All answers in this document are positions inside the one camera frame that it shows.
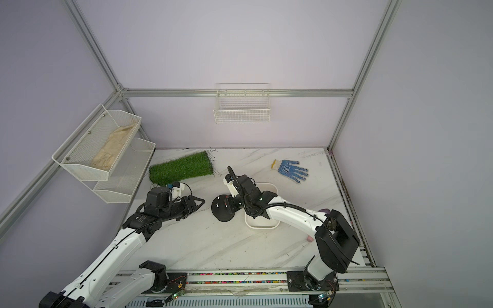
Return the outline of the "black round screw base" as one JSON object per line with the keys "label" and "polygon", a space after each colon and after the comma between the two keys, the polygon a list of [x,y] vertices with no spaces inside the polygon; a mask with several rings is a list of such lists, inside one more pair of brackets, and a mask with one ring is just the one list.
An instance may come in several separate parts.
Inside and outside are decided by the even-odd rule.
{"label": "black round screw base", "polygon": [[239,210],[239,204],[231,195],[219,195],[211,204],[211,212],[220,222],[231,221]]}

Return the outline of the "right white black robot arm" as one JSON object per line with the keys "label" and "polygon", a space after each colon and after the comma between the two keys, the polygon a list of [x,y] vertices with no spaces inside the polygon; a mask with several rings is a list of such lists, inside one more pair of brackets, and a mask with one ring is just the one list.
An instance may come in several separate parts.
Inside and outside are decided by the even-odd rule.
{"label": "right white black robot arm", "polygon": [[324,286],[335,286],[336,276],[345,273],[359,250],[357,233],[337,210],[309,210],[291,204],[272,191],[261,191],[247,175],[240,177],[229,166],[224,178],[230,194],[218,197],[212,208],[221,222],[230,221],[243,209],[252,219],[262,217],[286,223],[315,240],[318,253],[301,271],[300,278],[292,278],[291,285],[300,290],[318,291]]}

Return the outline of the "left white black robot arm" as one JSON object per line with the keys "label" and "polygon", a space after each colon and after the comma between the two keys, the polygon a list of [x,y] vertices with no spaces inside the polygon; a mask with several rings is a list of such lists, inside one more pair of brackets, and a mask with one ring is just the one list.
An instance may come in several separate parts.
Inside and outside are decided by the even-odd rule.
{"label": "left white black robot arm", "polygon": [[139,211],[123,223],[118,234],[96,260],[62,291],[48,292],[39,307],[124,307],[145,291],[164,293],[181,289],[186,277],[175,282],[164,264],[145,261],[124,282],[109,287],[127,261],[170,220],[180,221],[195,213],[205,200],[182,196],[175,187],[155,187]]}

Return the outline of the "green artificial grass mat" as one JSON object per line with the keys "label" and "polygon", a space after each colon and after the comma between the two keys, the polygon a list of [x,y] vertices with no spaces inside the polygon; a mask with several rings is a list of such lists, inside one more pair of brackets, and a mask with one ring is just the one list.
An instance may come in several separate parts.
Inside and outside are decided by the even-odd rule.
{"label": "green artificial grass mat", "polygon": [[149,179],[156,186],[167,186],[173,182],[208,176],[213,173],[214,167],[208,153],[201,151],[150,166]]}

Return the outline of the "blue dotted work glove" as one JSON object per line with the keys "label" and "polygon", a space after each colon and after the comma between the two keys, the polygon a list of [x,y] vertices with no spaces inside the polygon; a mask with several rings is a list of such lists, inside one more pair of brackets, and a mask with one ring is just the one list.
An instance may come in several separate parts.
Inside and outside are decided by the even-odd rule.
{"label": "blue dotted work glove", "polygon": [[289,178],[297,184],[304,182],[309,177],[309,170],[300,167],[299,161],[274,160],[271,169],[276,170],[280,175]]}

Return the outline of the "lower white mesh shelf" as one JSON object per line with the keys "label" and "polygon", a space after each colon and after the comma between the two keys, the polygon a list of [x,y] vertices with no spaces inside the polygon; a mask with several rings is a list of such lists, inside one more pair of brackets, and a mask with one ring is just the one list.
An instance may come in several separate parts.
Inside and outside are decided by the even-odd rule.
{"label": "lower white mesh shelf", "polygon": [[108,181],[96,182],[91,191],[106,204],[130,203],[154,151],[155,143],[135,137]]}

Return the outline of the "white mesh shelf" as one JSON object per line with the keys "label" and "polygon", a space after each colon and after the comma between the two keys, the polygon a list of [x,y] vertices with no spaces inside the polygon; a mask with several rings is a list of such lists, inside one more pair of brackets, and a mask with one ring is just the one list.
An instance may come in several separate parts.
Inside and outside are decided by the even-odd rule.
{"label": "white mesh shelf", "polygon": [[[123,110],[106,109],[98,105],[74,132],[52,155],[52,160],[72,174],[77,180],[108,181],[116,165],[121,160],[130,142],[141,126],[141,117]],[[119,127],[136,124],[128,141],[109,171],[91,167],[91,161],[106,143],[109,135]]]}
{"label": "white mesh shelf", "polygon": [[154,151],[155,143],[135,137],[108,181],[96,182],[91,191],[106,204],[130,203]]}

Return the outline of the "beige cloth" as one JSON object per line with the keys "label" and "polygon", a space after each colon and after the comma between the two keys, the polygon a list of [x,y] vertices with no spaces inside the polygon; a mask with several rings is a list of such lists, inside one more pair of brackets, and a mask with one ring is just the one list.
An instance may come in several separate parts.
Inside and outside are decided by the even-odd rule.
{"label": "beige cloth", "polygon": [[128,126],[119,127],[112,132],[106,143],[96,154],[94,159],[92,159],[91,167],[109,171],[114,165],[118,155],[122,151],[135,127],[136,124],[134,123]]}

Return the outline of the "upper white mesh shelf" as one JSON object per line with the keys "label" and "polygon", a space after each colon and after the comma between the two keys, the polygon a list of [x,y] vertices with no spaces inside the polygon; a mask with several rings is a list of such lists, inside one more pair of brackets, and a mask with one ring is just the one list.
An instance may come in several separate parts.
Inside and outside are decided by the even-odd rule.
{"label": "upper white mesh shelf", "polygon": [[[52,160],[72,174],[77,180],[108,181],[116,165],[121,160],[130,142],[141,126],[141,117],[123,110],[106,109],[98,105],[74,132],[52,155]],[[91,167],[91,161],[106,143],[109,135],[119,127],[136,124],[128,141],[109,171]]]}

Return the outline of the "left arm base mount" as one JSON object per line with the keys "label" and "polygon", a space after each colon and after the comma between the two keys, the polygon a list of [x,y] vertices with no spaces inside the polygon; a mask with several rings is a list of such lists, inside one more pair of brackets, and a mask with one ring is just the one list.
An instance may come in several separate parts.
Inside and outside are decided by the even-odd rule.
{"label": "left arm base mount", "polygon": [[144,293],[176,293],[186,287],[187,273],[167,272],[166,266],[154,261],[145,261],[139,269],[150,270],[154,275],[151,286]]}

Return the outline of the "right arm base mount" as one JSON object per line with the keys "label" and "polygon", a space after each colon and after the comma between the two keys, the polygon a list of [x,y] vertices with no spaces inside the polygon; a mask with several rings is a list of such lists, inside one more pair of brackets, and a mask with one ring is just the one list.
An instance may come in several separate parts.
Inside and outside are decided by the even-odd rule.
{"label": "right arm base mount", "polygon": [[313,256],[303,270],[287,271],[289,291],[338,291],[337,273]]}

